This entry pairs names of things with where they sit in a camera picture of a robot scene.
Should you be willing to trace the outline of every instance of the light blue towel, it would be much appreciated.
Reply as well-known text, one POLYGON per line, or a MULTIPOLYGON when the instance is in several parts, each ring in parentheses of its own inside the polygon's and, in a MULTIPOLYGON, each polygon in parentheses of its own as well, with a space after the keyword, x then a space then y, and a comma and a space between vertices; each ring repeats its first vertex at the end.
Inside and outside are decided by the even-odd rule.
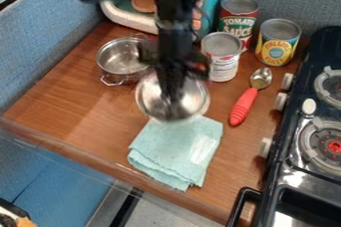
POLYGON ((172 188, 202 187, 221 137, 222 123, 207 117, 168 123, 151 119, 130 145, 128 161, 172 188))

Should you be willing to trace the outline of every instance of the wooden countertop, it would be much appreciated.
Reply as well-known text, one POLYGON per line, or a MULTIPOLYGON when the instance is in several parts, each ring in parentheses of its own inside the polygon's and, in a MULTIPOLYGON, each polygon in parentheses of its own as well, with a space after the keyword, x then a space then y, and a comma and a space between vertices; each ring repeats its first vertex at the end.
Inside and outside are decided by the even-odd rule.
MULTIPOLYGON (((235 79, 209 85, 206 116, 224 124, 221 145, 208 169, 203 188, 177 192, 133 169, 128 146, 147 123, 135 103, 135 86, 107 87, 100 82, 96 54, 105 43, 136 31, 103 22, 2 118, 3 125, 42 147, 109 173, 144 191, 225 223, 238 190, 258 188, 264 161, 256 157, 264 136, 272 137, 280 113, 272 110, 283 75, 297 62, 272 68, 273 82, 259 92, 247 120, 227 124, 229 112, 249 87, 249 76, 263 65, 253 52, 240 59, 235 79)), ((249 220, 251 211, 243 213, 249 220)))

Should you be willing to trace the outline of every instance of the stainless steel bowl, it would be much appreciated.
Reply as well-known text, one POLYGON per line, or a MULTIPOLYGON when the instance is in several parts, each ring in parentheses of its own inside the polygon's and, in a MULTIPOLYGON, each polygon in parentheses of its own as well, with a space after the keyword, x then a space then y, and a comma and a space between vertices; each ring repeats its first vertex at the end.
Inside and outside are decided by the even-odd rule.
POLYGON ((163 99, 158 76, 152 73, 138 83, 135 97, 144 114, 161 121, 181 120, 206 113, 210 97, 202 81, 187 78, 182 92, 182 99, 177 103, 171 104, 168 99, 163 99))
POLYGON ((104 45, 97 54, 97 65, 103 71, 101 81, 107 86, 138 82, 150 69, 139 62, 138 43, 146 47, 147 40, 120 38, 104 45))

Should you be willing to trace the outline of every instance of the yellow can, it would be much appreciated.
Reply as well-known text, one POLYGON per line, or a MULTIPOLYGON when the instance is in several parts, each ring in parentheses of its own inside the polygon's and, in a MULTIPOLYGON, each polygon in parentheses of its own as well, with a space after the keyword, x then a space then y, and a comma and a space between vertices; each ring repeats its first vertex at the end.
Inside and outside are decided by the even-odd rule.
POLYGON ((270 19, 260 26, 255 54, 260 62, 269 66, 283 66, 294 57, 301 28, 285 19, 270 19))

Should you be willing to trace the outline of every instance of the metal spoon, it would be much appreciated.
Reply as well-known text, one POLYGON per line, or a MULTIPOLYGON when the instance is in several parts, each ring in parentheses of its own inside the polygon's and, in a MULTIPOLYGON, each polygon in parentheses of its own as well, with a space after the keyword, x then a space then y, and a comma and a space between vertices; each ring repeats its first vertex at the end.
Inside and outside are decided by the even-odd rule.
POLYGON ((253 102, 258 96, 258 90, 267 88, 272 82, 272 73, 269 68, 256 70, 250 77, 251 88, 238 99, 229 116, 232 126, 241 124, 249 113, 253 102))

